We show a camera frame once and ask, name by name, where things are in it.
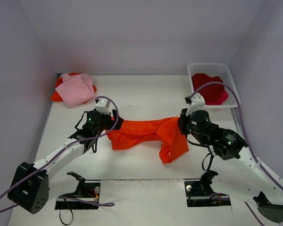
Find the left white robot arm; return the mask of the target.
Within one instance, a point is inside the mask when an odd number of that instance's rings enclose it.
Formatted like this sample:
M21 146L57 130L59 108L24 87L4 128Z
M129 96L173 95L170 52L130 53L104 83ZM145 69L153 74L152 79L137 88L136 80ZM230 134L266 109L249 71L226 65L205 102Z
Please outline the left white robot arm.
M118 110L103 114L97 110L84 112L86 123L77 129L57 150L34 163L21 163L14 175L8 199L35 214L51 199L70 193L73 197L81 197L85 186L79 179L73 180L77 174L69 172L67 176L54 182L54 176L74 159L82 156L96 144L98 138L104 136L103 131L119 130L123 119Z

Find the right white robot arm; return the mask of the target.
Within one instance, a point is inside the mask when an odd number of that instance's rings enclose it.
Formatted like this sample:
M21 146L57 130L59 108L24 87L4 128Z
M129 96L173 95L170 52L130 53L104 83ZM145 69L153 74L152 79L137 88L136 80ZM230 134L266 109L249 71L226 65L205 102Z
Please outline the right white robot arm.
M210 163L192 187L211 198L226 194L240 199L268 220L283 222L283 180L251 153L244 138L212 123L204 110L182 109L178 124L183 135L193 136L197 146L208 150L211 161L219 158L236 168L234 172L212 170Z

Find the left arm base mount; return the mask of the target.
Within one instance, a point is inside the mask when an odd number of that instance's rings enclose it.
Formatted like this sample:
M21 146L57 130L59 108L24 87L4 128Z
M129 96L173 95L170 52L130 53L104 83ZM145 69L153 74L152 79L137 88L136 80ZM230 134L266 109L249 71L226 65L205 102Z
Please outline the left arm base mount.
M100 181L87 180L81 175L71 171L67 173L70 179L75 178L75 190L62 194L67 197L66 201L57 198L55 204L55 210L68 210L69 207L72 210L97 210L99 207L84 202L68 199L76 198L87 202L99 203L100 198Z

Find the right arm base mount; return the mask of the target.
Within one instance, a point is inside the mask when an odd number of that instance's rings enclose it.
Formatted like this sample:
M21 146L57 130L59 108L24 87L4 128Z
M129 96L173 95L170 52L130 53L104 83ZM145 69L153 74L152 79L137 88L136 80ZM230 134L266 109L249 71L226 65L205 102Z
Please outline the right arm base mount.
M184 181L188 208L231 206L228 195L216 193L211 188L212 179L217 175L217 172L209 170L199 180Z

